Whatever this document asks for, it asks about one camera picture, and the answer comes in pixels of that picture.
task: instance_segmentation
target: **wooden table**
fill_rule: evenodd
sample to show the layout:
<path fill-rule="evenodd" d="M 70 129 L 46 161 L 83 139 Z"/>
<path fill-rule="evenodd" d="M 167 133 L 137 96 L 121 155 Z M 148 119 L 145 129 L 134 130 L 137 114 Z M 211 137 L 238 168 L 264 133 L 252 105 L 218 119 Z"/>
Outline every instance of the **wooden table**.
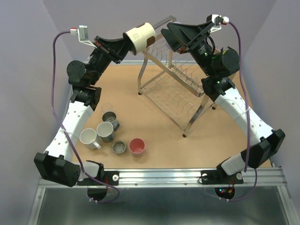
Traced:
<path fill-rule="evenodd" d="M 96 129 L 102 122 L 101 106 L 112 104 L 120 122 L 115 140 L 127 144 L 126 153 L 114 154 L 112 143 L 102 142 L 102 149 L 89 150 L 78 141 L 76 149 L 83 161 L 93 160 L 103 163 L 105 168 L 118 169 L 214 168 L 246 148 L 247 139 L 242 130 L 220 107 L 206 111 L 195 121 L 188 137 L 183 138 L 182 130 L 145 96 L 137 94 L 140 69 L 141 66 L 132 65 L 108 67 L 96 84 L 102 88 L 100 102 L 84 127 Z M 144 82 L 160 71 L 158 66 L 147 66 Z M 238 74 L 233 81 L 242 93 Z M 146 143 L 142 157 L 133 157 L 128 149 L 130 140 L 137 137 Z"/>

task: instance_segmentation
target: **gray cup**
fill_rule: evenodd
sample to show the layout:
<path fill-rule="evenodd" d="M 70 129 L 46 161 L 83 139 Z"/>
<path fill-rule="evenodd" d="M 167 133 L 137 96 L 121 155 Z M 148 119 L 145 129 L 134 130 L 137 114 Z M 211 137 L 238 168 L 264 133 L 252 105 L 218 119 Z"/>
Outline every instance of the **gray cup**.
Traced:
<path fill-rule="evenodd" d="M 102 139 L 103 142 L 109 143 L 114 140 L 115 131 L 113 125 L 110 122 L 102 122 L 98 125 L 97 135 Z"/>
<path fill-rule="evenodd" d="M 117 129 L 120 127 L 119 122 L 117 121 L 117 116 L 112 111 L 107 111 L 102 116 L 103 122 L 110 122 L 113 125 L 114 131 L 117 131 Z"/>

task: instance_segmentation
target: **metal dish rack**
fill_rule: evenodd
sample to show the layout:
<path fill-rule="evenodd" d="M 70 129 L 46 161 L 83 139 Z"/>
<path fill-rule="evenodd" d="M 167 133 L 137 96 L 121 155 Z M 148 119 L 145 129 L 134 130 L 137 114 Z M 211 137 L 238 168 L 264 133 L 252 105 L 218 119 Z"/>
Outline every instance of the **metal dish rack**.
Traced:
<path fill-rule="evenodd" d="M 157 30 L 167 22 L 175 21 L 175 17 L 169 16 L 153 27 Z M 144 62 L 137 81 L 139 95 L 143 93 L 155 103 L 184 131 L 183 137 L 187 137 L 194 121 L 213 104 L 202 89 L 201 79 L 206 75 L 190 54 L 173 52 L 161 33 L 143 54 Z M 142 85 L 148 60 L 162 71 Z"/>

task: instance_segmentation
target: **red cup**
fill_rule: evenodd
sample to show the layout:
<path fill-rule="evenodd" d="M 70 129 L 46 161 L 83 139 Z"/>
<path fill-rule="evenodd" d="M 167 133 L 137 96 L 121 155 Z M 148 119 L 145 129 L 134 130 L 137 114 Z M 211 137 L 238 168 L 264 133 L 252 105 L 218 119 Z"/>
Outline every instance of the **red cup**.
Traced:
<path fill-rule="evenodd" d="M 129 143 L 129 150 L 133 156 L 142 156 L 145 150 L 145 142 L 141 138 L 132 139 Z"/>

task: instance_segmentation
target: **gray wall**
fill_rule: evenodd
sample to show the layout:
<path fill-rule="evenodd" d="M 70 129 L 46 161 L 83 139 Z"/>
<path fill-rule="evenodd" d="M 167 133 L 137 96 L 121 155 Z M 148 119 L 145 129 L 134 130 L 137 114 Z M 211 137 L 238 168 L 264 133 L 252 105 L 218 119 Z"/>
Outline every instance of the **gray wall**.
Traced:
<path fill-rule="evenodd" d="M 200 24 L 210 14 L 227 15 L 238 26 L 244 52 L 251 45 L 276 0 L 44 0 L 58 30 L 88 25 L 90 40 L 121 38 L 122 33 L 143 23 L 155 24 L 173 15 L 187 24 Z M 227 26 L 213 35 L 218 46 L 237 48 L 234 30 Z M 71 56 L 86 60 L 92 47 L 65 40 Z M 128 54 L 126 60 L 142 60 Z"/>
<path fill-rule="evenodd" d="M 245 56 L 245 80 L 256 112 L 286 139 L 273 161 L 283 167 L 300 215 L 299 0 L 278 0 Z"/>
<path fill-rule="evenodd" d="M 0 223 L 24 225 L 39 177 L 33 158 L 58 128 L 50 107 L 57 29 L 41 0 L 1 1 L 0 12 Z M 71 58 L 62 40 L 58 48 L 55 103 L 62 116 Z"/>

